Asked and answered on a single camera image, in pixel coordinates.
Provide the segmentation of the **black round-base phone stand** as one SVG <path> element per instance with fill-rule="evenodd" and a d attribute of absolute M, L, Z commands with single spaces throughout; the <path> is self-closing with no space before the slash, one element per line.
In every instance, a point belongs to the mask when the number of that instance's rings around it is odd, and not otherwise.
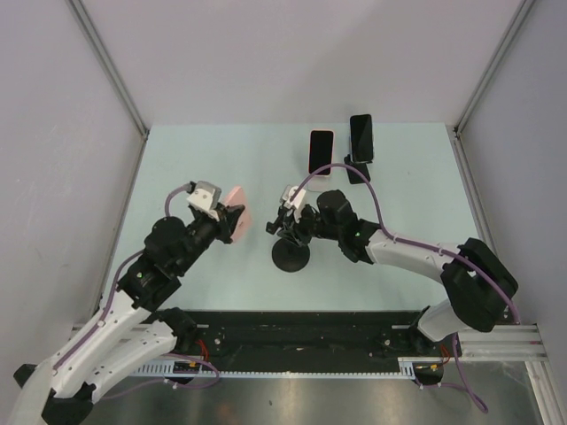
<path fill-rule="evenodd" d="M 297 246 L 283 238 L 274 243 L 271 251 L 274 265 L 286 273 L 296 273 L 303 269 L 310 260 L 310 254 L 308 246 Z"/>

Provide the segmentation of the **pink phone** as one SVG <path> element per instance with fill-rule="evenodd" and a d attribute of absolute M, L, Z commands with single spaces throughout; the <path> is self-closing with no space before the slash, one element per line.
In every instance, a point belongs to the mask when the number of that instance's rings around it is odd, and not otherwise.
<path fill-rule="evenodd" d="M 222 203 L 230 215 L 230 241 L 236 243 L 252 224 L 251 210 L 244 189 L 235 186 Z"/>

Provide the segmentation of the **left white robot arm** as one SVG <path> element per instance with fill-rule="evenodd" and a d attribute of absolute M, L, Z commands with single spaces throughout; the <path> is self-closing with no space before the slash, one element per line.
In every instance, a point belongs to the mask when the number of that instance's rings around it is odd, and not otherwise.
<path fill-rule="evenodd" d="M 119 266 L 106 305 L 54 355 L 17 369 L 20 394 L 10 424 L 80 424 L 109 389 L 143 363 L 194 347 L 196 326 L 178 308 L 161 314 L 148 336 L 118 345 L 180 288 L 181 277 L 213 241 L 234 243 L 250 220 L 244 201 L 191 211 L 189 225 L 173 216 L 156 221 L 144 248 Z"/>

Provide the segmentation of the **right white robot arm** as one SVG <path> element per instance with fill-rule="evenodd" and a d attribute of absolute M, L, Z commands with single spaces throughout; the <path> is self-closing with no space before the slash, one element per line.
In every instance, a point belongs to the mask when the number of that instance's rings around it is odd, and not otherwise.
<path fill-rule="evenodd" d="M 311 206 L 306 192 L 286 188 L 276 219 L 266 230 L 302 256 L 314 238 L 335 241 L 353 263 L 392 266 L 443 286 L 447 298 L 420 312 L 408 333 L 410 348 L 429 355 L 440 341 L 467 328 L 489 333 L 517 293 L 517 280 L 481 240 L 430 245 L 388 236 L 383 225 L 357 216 L 340 190 L 323 192 Z"/>

